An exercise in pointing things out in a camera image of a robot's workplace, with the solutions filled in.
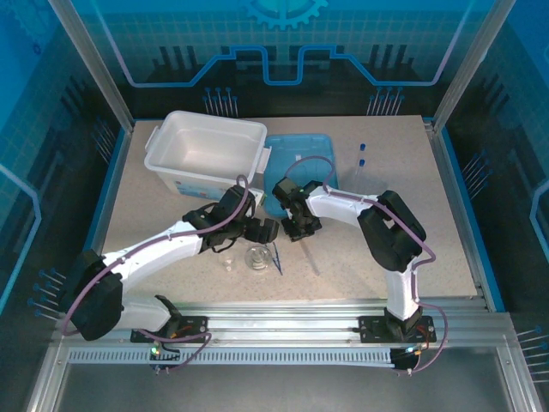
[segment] white robotic arm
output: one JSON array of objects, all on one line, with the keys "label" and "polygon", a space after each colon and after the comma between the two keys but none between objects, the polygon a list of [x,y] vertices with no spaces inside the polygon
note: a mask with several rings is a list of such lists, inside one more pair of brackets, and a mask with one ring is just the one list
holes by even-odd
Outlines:
[{"label": "white robotic arm", "polygon": [[59,309],[67,312],[80,299],[81,291],[109,269],[76,303],[72,314],[71,321],[84,339],[98,339],[119,329],[172,335],[180,326],[181,314],[167,298],[138,298],[125,293],[167,265],[209,249],[216,251],[215,247],[227,240],[232,242],[228,247],[239,237],[262,244],[275,240],[279,224],[271,219],[262,224],[254,218],[254,194],[249,191],[245,199],[244,194],[244,188],[235,185],[218,203],[192,210],[166,231],[121,251],[103,257],[94,251],[83,252],[59,290]]},{"label": "white robotic arm", "polygon": [[[330,194],[322,187],[317,187],[306,199],[311,213],[319,218],[328,217],[342,221],[360,229],[359,216],[364,210],[373,206],[371,203],[357,202],[349,198],[352,193],[331,189]],[[377,196],[363,196],[362,198],[378,200]],[[407,265],[403,272],[385,270],[387,282],[387,310],[400,320],[408,319],[418,310],[414,300],[417,294],[412,293],[412,265],[416,257]]]},{"label": "white robotic arm", "polygon": [[343,221],[362,230],[374,259],[385,269],[388,299],[385,316],[395,337],[405,336],[421,318],[421,308],[414,296],[413,264],[421,253],[419,247],[399,226],[388,226],[390,217],[373,207],[378,203],[392,213],[422,240],[425,231],[401,198],[393,191],[381,196],[361,196],[329,188],[320,182],[299,187],[284,178],[273,190],[288,218],[282,221],[292,240],[311,236],[322,227],[319,218]]}]

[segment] work table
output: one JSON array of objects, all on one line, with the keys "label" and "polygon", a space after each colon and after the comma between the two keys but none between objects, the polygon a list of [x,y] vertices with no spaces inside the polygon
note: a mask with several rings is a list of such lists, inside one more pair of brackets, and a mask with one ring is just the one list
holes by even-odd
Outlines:
[{"label": "work table", "polygon": [[[476,295],[474,282],[420,116],[254,118],[268,134],[325,133],[332,139],[340,189],[349,190],[357,150],[365,142],[365,189],[400,194],[427,232],[437,254],[419,272],[422,296]],[[103,252],[155,235],[208,200],[171,193],[143,164],[145,143],[161,121],[139,121],[131,138]],[[260,208],[256,215],[266,216]],[[140,283],[131,294],[163,294],[173,302],[333,300],[384,298],[383,269],[355,227],[324,219],[314,236],[275,241],[283,275],[272,265],[255,272],[244,262],[252,246],[239,239],[229,251],[211,251],[172,264]],[[234,260],[230,271],[223,262]]]}]

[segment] glass wall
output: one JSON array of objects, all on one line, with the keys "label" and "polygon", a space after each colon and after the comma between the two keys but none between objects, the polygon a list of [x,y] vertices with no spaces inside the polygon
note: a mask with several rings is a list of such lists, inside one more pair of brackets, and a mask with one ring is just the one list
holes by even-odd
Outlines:
[{"label": "glass wall", "polygon": [[428,116],[492,0],[75,6],[138,118],[176,109],[239,117]]},{"label": "glass wall", "polygon": [[39,271],[81,251],[120,127],[46,0],[0,2],[0,58],[0,410],[20,411],[54,325]]},{"label": "glass wall", "polygon": [[516,1],[448,124],[505,307],[517,331],[541,324],[544,335],[549,327],[548,21],[549,3]]}]

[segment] blue tray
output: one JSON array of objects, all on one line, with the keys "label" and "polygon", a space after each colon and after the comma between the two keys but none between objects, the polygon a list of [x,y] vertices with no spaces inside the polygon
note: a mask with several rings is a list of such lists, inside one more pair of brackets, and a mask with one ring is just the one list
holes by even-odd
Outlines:
[{"label": "blue tray", "polygon": [[[271,148],[271,155],[263,174],[263,188],[267,195],[263,207],[272,216],[285,217],[287,213],[273,196],[273,188],[284,177],[286,170],[299,159],[316,155],[327,157],[335,163],[332,140],[322,134],[272,135],[265,139],[265,147]],[[311,180],[324,181],[329,171],[330,166],[325,161],[304,161],[290,172],[289,178],[297,185],[304,186]],[[330,179],[329,185],[339,188],[337,173]]]}]

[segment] white storage bin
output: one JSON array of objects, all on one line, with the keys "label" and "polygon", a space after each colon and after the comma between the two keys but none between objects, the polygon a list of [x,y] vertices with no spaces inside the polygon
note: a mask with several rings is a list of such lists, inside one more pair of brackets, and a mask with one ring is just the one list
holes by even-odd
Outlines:
[{"label": "white storage bin", "polygon": [[155,128],[145,167],[170,191],[219,200],[239,174],[251,183],[267,166],[264,124],[192,112],[172,112]]}]

